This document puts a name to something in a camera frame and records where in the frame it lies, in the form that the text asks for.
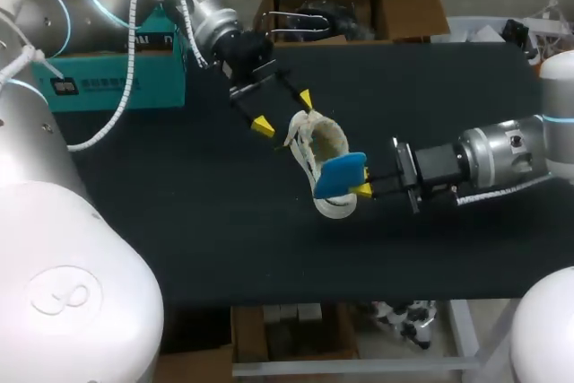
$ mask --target white shoe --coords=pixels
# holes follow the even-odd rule
[[[285,145],[290,146],[295,160],[307,174],[311,192],[315,190],[323,164],[349,153],[349,143],[343,129],[331,118],[314,110],[309,113],[300,111],[293,116]],[[313,200],[319,212],[331,219],[343,219],[351,215],[357,206],[354,193]]]

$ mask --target black table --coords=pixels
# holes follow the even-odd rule
[[[393,135],[421,148],[540,110],[539,82],[505,44],[309,46],[277,57],[378,170],[391,166]],[[229,109],[222,77],[189,80],[184,109],[127,112],[76,157],[166,305],[518,297],[574,264],[574,188],[560,181],[417,216],[402,196],[361,200],[348,219],[328,220],[291,153],[270,150]],[[108,117],[57,119],[72,143]]]

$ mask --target open cardboard box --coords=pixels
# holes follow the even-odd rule
[[[153,383],[231,383],[233,324],[229,309],[166,311]]]
[[[306,0],[261,0],[254,20],[257,30],[271,31],[284,26],[284,18],[276,16],[262,21],[269,11],[295,12]],[[440,0],[327,0],[345,6],[354,12],[357,22],[374,30],[375,40],[370,43],[426,42],[432,35],[450,33]],[[273,35],[277,45],[291,44],[283,37]]]
[[[265,326],[262,307],[235,307],[232,309],[234,347],[239,363],[265,361],[326,361],[352,359],[358,356],[357,342],[351,316],[346,304],[322,304],[323,319],[320,323],[299,323],[300,335],[306,338],[318,336],[321,353],[281,355],[272,358],[268,344],[270,326]],[[321,326],[313,331],[312,326]]]

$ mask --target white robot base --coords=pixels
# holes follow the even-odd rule
[[[151,381],[160,287],[83,198],[42,182],[0,187],[0,381]]]

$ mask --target metal frame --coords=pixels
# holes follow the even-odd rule
[[[509,302],[484,345],[479,346],[468,302],[449,301],[448,311],[457,344],[457,357],[238,363],[233,365],[233,377],[461,370],[463,383],[497,383],[500,372],[509,361],[509,333],[517,305],[518,300]]]

